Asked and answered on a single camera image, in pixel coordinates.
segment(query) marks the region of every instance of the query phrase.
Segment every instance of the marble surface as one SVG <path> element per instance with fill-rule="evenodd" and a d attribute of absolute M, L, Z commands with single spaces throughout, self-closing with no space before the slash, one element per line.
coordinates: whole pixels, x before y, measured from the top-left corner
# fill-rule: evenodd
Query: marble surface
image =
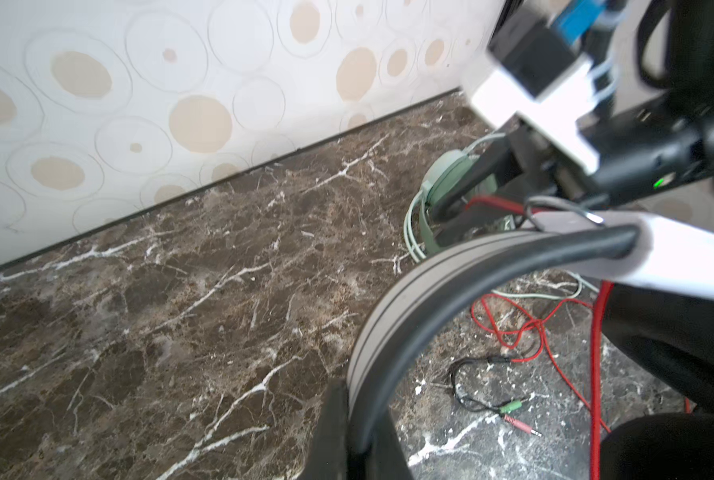
<path fill-rule="evenodd" d="M 0 478 L 295 478 L 328 378 L 412 267 L 400 232 L 420 178 L 485 132 L 452 95 L 1 273 Z M 571 306 L 547 324 L 583 389 L 589 323 Z M 544 438 L 440 386 L 450 359 L 497 350 L 462 316 L 407 374 L 393 409 L 416 477 L 585 477 L 588 415 L 547 358 L 462 377 L 493 402 L 532 396 L 515 416 Z M 603 375 L 613 425 L 679 408 L 611 346 Z"/>

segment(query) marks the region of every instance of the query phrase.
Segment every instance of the tangled red cable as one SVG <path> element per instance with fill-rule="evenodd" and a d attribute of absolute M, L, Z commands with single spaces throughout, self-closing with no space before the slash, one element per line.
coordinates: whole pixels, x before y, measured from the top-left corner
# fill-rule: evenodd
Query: tangled red cable
<path fill-rule="evenodd" d="M 498 325 L 496 324 L 496 320 L 493 316 L 493 313 L 490 311 L 490 307 L 487 305 L 486 299 L 488 298 L 497 298 L 504 300 L 505 302 L 508 302 L 511 304 L 514 308 L 518 309 L 520 312 L 522 312 L 525 317 L 527 317 L 527 321 L 523 323 L 523 325 L 518 329 L 518 330 L 508 330 L 508 331 L 502 331 L 498 329 Z M 544 328 L 544 323 L 548 319 L 550 319 L 559 309 L 562 305 L 564 305 L 567 302 L 572 302 L 572 303 L 578 303 L 579 305 L 583 305 L 584 307 L 588 309 L 592 309 L 592 305 L 583 302 L 578 299 L 574 298 L 567 298 L 563 299 L 561 302 L 557 303 L 557 305 L 554 307 L 554 309 L 549 313 L 549 315 L 546 316 L 546 318 L 543 319 L 538 319 L 535 318 L 533 315 L 531 315 L 527 310 L 525 310 L 522 306 L 520 306 L 517 302 L 513 301 L 512 299 L 506 298 L 505 296 L 497 295 L 496 293 L 487 293 L 486 295 L 483 295 L 482 298 L 480 298 L 480 304 L 485 310 L 485 313 L 487 315 L 487 319 L 490 321 L 490 325 L 492 328 L 487 328 L 485 325 L 480 323 L 477 319 L 477 315 L 474 312 L 474 308 L 476 307 L 477 303 L 473 304 L 471 306 L 471 319 L 477 323 L 478 327 L 481 328 L 482 330 L 485 330 L 486 332 L 493 333 L 496 335 L 496 338 L 498 339 L 498 343 L 500 343 L 502 346 L 509 350 L 515 349 L 519 344 L 520 340 L 522 339 L 523 333 L 525 333 L 528 330 L 535 330 L 538 332 L 538 337 L 540 339 L 540 345 L 538 347 L 538 350 L 531 356 L 528 356 L 526 358 L 522 359 L 514 359 L 512 360 L 513 363 L 521 363 L 521 362 L 529 362 L 530 360 L 534 360 L 537 358 L 542 351 L 546 350 L 546 353 L 549 354 L 549 359 L 551 360 L 552 364 L 554 365 L 554 368 L 557 370 L 557 372 L 560 374 L 562 379 L 567 383 L 567 385 L 570 387 L 571 390 L 573 390 L 573 393 L 576 394 L 576 396 L 579 398 L 579 400 L 582 401 L 583 405 L 589 409 L 589 411 L 592 411 L 592 405 L 583 397 L 581 392 L 578 391 L 578 389 L 573 385 L 573 383 L 570 381 L 570 379 L 565 376 L 565 373 L 562 371 L 559 365 L 557 365 L 556 360 L 554 360 L 554 355 L 551 352 L 551 348 L 549 347 L 549 342 L 546 338 L 546 330 Z M 516 339 L 512 343 L 508 343 L 504 339 L 504 335 L 516 335 Z M 610 432 L 610 427 L 605 424 L 605 422 L 600 419 L 600 424 L 602 427 L 604 427 L 605 430 Z"/>

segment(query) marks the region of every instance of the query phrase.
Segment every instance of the white wallpaper with circles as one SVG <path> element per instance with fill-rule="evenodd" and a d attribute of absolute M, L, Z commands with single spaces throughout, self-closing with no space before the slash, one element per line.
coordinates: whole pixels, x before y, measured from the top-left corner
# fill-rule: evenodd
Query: white wallpaper with circles
<path fill-rule="evenodd" d="M 455 88 L 503 3 L 0 2 L 0 264 Z"/>

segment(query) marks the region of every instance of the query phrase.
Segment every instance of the gray marble surface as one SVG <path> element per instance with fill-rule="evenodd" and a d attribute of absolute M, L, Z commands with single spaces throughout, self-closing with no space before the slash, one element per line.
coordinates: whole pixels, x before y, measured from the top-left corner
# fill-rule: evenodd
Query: gray marble surface
<path fill-rule="evenodd" d="M 295 478 L 328 378 L 412 267 L 400 232 L 420 178 L 485 132 L 453 95 L 1 273 L 0 478 Z M 574 284 L 544 272 L 511 287 Z M 583 390 L 589 324 L 581 306 L 547 323 Z M 416 477 L 587 476 L 588 414 L 545 356 L 462 376 L 492 402 L 533 397 L 515 416 L 543 438 L 462 411 L 440 386 L 451 359 L 496 345 L 462 315 L 400 385 L 392 407 Z M 612 425 L 679 409 L 611 346 L 603 361 Z"/>

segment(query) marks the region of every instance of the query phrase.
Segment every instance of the audio jack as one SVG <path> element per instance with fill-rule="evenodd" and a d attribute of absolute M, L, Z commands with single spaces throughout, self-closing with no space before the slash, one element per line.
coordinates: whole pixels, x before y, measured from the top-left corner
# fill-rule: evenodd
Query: audio jack
<path fill-rule="evenodd" d="M 525 433 L 529 433 L 531 435 L 535 435 L 536 437 L 543 437 L 544 435 L 541 432 L 538 432 L 535 430 L 533 427 L 527 425 L 524 422 L 520 422 L 517 420 L 515 417 L 508 416 L 506 414 L 502 414 L 501 417 L 504 419 L 506 423 L 510 423 L 513 427 L 515 427 L 518 430 L 522 430 Z"/>

